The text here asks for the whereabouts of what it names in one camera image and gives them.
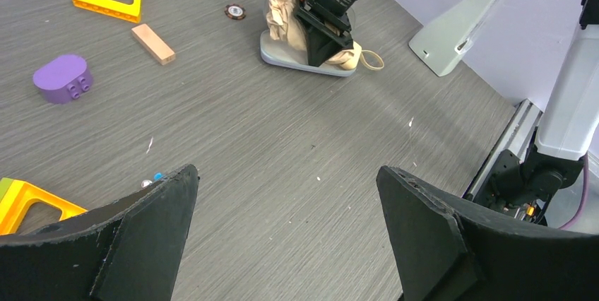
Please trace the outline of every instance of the white stand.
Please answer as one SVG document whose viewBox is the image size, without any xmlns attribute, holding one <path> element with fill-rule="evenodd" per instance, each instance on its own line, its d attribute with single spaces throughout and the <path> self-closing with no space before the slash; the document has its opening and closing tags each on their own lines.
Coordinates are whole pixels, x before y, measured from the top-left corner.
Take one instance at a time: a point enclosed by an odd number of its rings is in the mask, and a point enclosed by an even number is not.
<svg viewBox="0 0 599 301">
<path fill-rule="evenodd" d="M 410 48 L 437 76 L 451 73 L 498 2 L 463 0 L 421 29 Z"/>
</svg>

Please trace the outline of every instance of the gray table surface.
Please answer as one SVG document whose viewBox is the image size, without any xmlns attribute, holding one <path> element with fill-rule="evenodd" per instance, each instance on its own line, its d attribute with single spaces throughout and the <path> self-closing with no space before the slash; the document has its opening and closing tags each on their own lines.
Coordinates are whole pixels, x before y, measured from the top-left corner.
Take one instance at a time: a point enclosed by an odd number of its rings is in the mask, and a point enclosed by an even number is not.
<svg viewBox="0 0 599 301">
<path fill-rule="evenodd" d="M 246 19 L 225 16 L 233 2 Z M 192 163 L 202 180 L 173 300 L 395 300 L 377 170 L 461 194 L 514 109 L 463 64 L 429 71 L 407 46 L 419 23 L 393 0 L 354 6 L 354 37 L 383 71 L 266 65 L 263 2 L 143 0 L 143 22 L 177 52 L 161 66 L 132 23 L 70 0 L 0 0 L 0 174 L 92 209 Z M 47 104 L 31 76 L 65 53 L 88 60 L 95 85 Z M 35 207 L 21 232 L 48 215 Z"/>
</svg>

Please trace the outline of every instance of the beige fabric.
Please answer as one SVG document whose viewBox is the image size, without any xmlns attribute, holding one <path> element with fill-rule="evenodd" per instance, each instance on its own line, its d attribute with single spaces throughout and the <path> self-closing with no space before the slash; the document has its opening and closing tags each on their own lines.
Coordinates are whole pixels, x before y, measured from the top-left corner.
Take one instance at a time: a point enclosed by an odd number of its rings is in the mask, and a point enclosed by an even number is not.
<svg viewBox="0 0 599 301">
<path fill-rule="evenodd" d="M 304 27 L 293 16 L 297 0 L 268 0 L 268 5 L 270 6 L 270 11 L 266 14 L 266 23 L 271 31 L 271 38 L 287 42 L 293 49 L 306 51 Z M 369 65 L 362 55 L 363 52 L 373 54 L 379 60 L 381 66 L 375 67 Z M 380 70 L 384 66 L 383 60 L 379 55 L 369 50 L 363 51 L 362 46 L 357 44 L 356 41 L 354 41 L 354 49 L 343 50 L 331 57 L 326 63 L 338 65 L 345 70 L 351 70 L 356 68 L 359 61 L 371 70 Z"/>
</svg>

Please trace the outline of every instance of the purple cable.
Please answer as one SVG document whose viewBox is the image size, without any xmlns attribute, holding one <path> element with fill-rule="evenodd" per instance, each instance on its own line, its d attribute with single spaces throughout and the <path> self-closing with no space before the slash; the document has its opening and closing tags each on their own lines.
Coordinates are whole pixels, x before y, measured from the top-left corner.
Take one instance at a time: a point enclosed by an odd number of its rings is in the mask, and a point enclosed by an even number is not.
<svg viewBox="0 0 599 301">
<path fill-rule="evenodd" d="M 566 230 L 571 225 L 573 225 L 574 223 L 576 223 L 576 221 L 579 220 L 579 218 L 582 215 L 582 210 L 584 209 L 584 206 L 586 205 L 586 199 L 587 198 L 588 198 L 588 154 L 585 154 L 584 155 L 584 166 L 582 168 L 582 196 L 581 196 L 581 204 L 579 206 L 579 209 L 576 211 L 576 214 L 574 214 L 574 216 L 572 217 L 572 219 L 570 219 L 570 221 L 566 222 L 562 227 L 559 227 L 559 229 Z"/>
</svg>

